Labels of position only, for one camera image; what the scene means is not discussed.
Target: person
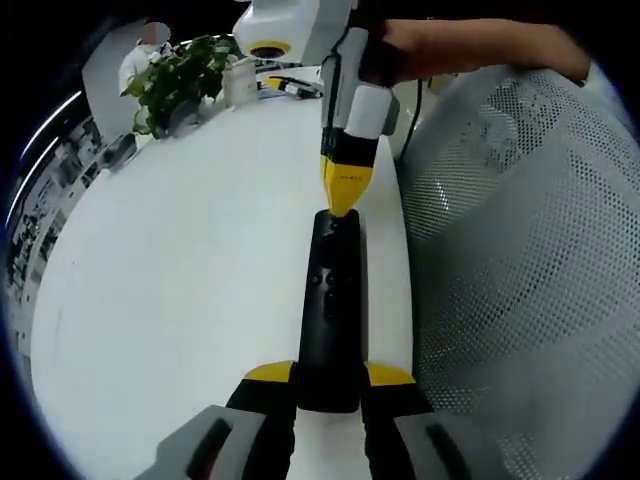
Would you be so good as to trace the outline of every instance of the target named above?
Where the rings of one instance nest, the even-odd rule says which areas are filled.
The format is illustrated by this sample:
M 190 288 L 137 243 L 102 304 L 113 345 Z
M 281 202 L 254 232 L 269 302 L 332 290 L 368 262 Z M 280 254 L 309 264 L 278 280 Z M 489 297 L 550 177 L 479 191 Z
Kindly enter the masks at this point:
M 151 63 L 172 53 L 169 27 L 159 22 L 147 23 L 136 46 L 124 57 L 118 71 L 120 96 L 127 95 L 128 87 L 136 75 L 144 72 Z

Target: black object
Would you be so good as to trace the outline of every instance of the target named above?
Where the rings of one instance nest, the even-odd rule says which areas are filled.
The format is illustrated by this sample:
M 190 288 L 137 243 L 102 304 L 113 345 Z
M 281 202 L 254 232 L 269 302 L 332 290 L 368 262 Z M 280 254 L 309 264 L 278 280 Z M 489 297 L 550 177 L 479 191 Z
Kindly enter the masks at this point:
M 427 427 L 427 435 L 451 480 L 473 480 L 464 457 L 442 425 Z
M 429 412 L 433 408 L 415 383 L 369 386 L 363 390 L 364 451 L 373 480 L 415 480 L 409 452 L 394 420 Z
M 243 379 L 227 408 L 266 415 L 249 452 L 242 480 L 284 480 L 295 446 L 295 395 L 291 383 Z
M 222 418 L 215 421 L 202 442 L 196 447 L 187 467 L 187 477 L 192 480 L 209 478 L 216 457 L 230 433 L 231 425 L 228 422 Z
M 428 83 L 429 87 L 431 87 L 431 78 Z M 409 126 L 409 131 L 407 132 L 407 138 L 404 141 L 404 145 L 402 146 L 402 152 L 400 152 L 400 156 L 398 157 L 398 163 L 401 164 L 404 161 L 404 155 L 407 153 L 407 148 L 409 148 L 409 143 L 411 142 L 411 137 L 413 136 L 413 131 L 416 129 L 416 124 L 418 123 L 418 117 L 420 116 L 420 108 L 422 107 L 422 80 L 418 80 L 418 92 L 416 94 L 416 109 L 413 112 L 413 118 L 411 119 L 411 126 Z
M 262 58 L 264 60 L 272 60 L 283 56 L 285 52 L 280 47 L 258 47 L 251 50 L 251 55 L 256 58 Z
M 365 374 L 362 256 L 355 210 L 343 218 L 327 210 L 316 214 L 293 371 L 303 410 L 351 413 L 360 404 Z

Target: black cable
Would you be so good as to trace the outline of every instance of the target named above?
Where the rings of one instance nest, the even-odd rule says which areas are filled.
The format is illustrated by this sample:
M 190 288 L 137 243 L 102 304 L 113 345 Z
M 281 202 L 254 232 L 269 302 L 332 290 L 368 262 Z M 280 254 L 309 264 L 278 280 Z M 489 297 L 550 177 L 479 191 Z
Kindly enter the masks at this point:
M 428 80 L 428 85 L 431 86 L 431 79 Z M 411 120 L 411 126 L 409 127 L 409 131 L 407 132 L 407 138 L 404 141 L 402 152 L 398 157 L 399 164 L 404 161 L 404 154 L 407 153 L 407 148 L 409 147 L 409 142 L 411 141 L 411 137 L 413 136 L 413 131 L 416 128 L 416 123 L 418 123 L 418 117 L 420 116 L 421 107 L 422 107 L 422 80 L 418 80 L 418 93 L 416 95 L 416 109 L 413 112 L 413 119 Z

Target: white desk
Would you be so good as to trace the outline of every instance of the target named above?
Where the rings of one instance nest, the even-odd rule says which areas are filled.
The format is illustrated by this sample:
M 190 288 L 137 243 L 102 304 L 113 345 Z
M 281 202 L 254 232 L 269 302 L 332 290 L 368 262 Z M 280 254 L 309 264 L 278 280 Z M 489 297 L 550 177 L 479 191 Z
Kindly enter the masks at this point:
M 320 103 L 274 98 L 152 142 L 70 215 L 38 293 L 31 354 L 55 438 L 91 479 L 126 480 L 160 440 L 295 359 L 320 180 Z M 382 140 L 357 205 L 369 358 L 411 367 L 404 222 Z M 368 478 L 360 415 L 299 412 L 289 478 Z
M 31 333 L 40 288 L 39 278 L 47 265 L 47 261 L 40 255 L 40 248 L 51 226 L 54 223 L 64 223 L 64 219 L 71 213 L 78 199 L 86 192 L 87 188 L 82 183 L 82 176 L 91 166 L 92 164 L 89 164 L 82 169 L 76 181 L 64 189 L 56 207 L 40 221 L 40 231 L 31 247 L 20 302 L 20 338 L 18 339 L 18 351 L 27 357 L 31 356 Z

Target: human arm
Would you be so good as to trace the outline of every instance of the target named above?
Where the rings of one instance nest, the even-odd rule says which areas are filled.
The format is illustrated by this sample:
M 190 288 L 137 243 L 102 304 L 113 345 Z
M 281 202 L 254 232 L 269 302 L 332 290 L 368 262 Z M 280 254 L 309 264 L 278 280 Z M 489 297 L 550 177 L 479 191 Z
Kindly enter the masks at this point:
M 589 56 L 563 30 L 502 19 L 388 20 L 384 40 L 408 54 L 400 81 L 489 65 L 551 68 L 586 79 Z

